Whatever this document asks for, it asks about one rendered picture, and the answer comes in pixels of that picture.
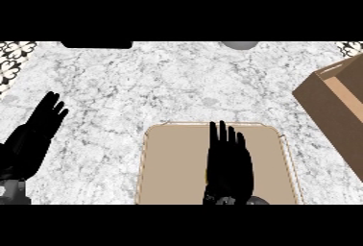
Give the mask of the beige tray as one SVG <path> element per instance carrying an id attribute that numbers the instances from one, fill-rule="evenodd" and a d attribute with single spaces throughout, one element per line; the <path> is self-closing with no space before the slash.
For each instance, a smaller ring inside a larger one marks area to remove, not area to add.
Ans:
<path id="1" fill-rule="evenodd" d="M 284 135 L 261 123 L 231 122 L 253 164 L 253 195 L 273 205 L 304 202 Z M 143 136 L 134 203 L 196 205 L 205 187 L 209 129 L 205 122 L 166 122 Z"/>

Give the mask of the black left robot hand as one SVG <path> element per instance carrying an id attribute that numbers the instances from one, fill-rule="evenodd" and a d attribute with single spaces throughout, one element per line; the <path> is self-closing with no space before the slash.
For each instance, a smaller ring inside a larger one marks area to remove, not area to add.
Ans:
<path id="1" fill-rule="evenodd" d="M 0 181 L 28 180 L 36 173 L 67 109 L 51 91 L 26 122 L 0 143 Z"/>

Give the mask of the brown cardboard box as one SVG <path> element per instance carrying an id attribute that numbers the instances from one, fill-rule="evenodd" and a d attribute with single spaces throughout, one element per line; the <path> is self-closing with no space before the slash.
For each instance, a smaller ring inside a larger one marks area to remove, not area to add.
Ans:
<path id="1" fill-rule="evenodd" d="M 363 182 L 363 54 L 315 70 L 292 95 Z"/>

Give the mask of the grey round object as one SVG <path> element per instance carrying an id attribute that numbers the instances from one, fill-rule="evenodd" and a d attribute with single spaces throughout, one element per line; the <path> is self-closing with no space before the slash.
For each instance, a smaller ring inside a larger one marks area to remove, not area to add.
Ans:
<path id="1" fill-rule="evenodd" d="M 258 44 L 256 41 L 222 41 L 222 44 L 234 50 L 249 50 Z"/>

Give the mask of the black appliance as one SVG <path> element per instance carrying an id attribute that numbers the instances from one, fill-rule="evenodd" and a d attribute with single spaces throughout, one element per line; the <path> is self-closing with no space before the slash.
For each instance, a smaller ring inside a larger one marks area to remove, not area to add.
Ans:
<path id="1" fill-rule="evenodd" d="M 129 49 L 131 41 L 63 41 L 66 48 L 90 48 L 90 49 Z"/>

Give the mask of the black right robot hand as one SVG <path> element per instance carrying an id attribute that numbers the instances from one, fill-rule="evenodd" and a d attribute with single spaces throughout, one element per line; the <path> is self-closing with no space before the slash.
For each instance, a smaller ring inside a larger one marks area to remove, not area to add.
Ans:
<path id="1" fill-rule="evenodd" d="M 209 122 L 209 148 L 206 154 L 206 185 L 202 203 L 216 205 L 221 197 L 247 200 L 253 191 L 252 160 L 243 134 L 233 127 Z"/>

